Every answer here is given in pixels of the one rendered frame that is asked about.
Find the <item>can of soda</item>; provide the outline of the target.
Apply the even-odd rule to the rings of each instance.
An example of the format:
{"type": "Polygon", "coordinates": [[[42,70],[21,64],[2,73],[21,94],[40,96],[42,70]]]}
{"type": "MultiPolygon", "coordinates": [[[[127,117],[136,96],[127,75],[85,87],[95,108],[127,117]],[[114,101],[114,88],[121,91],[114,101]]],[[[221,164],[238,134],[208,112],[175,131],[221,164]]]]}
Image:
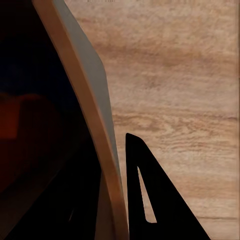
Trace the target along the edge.
{"type": "Polygon", "coordinates": [[[82,113],[56,49],[17,36],[0,42],[0,91],[38,93],[60,110],[82,113]]]}
{"type": "Polygon", "coordinates": [[[57,105],[38,93],[0,102],[0,193],[63,136],[57,105]]]}

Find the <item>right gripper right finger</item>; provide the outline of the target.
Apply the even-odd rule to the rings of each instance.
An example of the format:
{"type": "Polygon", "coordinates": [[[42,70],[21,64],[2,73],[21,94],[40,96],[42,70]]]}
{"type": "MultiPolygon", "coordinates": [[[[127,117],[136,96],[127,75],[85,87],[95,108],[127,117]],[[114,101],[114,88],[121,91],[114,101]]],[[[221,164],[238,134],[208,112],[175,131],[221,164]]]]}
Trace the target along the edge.
{"type": "Polygon", "coordinates": [[[126,133],[129,240],[211,240],[145,142],[126,133]],[[146,221],[138,167],[157,223],[146,221]]]}

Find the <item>trash can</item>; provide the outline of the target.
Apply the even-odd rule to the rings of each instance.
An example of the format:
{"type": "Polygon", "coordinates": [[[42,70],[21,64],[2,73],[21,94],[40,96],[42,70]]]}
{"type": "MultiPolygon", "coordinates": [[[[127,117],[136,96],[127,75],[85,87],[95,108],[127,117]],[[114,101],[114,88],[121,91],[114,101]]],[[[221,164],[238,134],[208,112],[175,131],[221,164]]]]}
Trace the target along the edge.
{"type": "MultiPolygon", "coordinates": [[[[60,140],[0,192],[4,240],[85,139],[101,167],[94,240],[130,240],[105,67],[64,0],[0,0],[0,42],[16,36],[56,49],[82,113],[60,110],[60,140]]],[[[16,97],[0,91],[0,103],[16,97]]]]}

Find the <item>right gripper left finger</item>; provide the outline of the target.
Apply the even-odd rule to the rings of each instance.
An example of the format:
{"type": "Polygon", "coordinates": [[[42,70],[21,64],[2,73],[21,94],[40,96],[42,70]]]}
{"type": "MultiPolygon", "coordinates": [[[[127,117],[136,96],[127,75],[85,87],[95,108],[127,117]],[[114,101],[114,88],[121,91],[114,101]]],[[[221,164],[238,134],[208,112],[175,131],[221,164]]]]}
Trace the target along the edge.
{"type": "Polygon", "coordinates": [[[4,240],[95,240],[101,171],[90,136],[4,240]]]}

